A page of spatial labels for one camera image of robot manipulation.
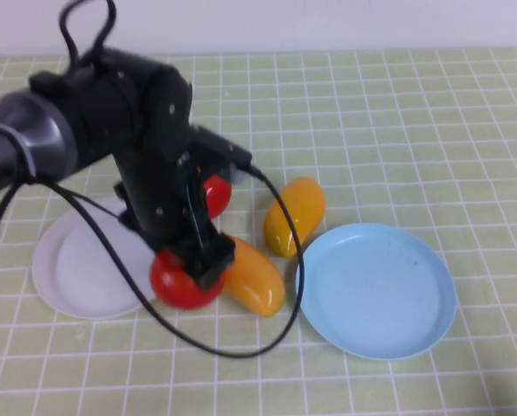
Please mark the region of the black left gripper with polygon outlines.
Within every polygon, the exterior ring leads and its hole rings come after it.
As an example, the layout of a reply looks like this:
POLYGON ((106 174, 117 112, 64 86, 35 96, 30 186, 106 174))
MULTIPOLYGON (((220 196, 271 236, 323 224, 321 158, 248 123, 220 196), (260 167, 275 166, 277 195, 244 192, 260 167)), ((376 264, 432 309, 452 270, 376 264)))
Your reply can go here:
POLYGON ((114 160, 134 228, 153 250, 169 250, 191 264, 201 289, 212 289, 234 261, 235 243, 214 229, 189 154, 168 160, 158 153, 124 151, 114 160))

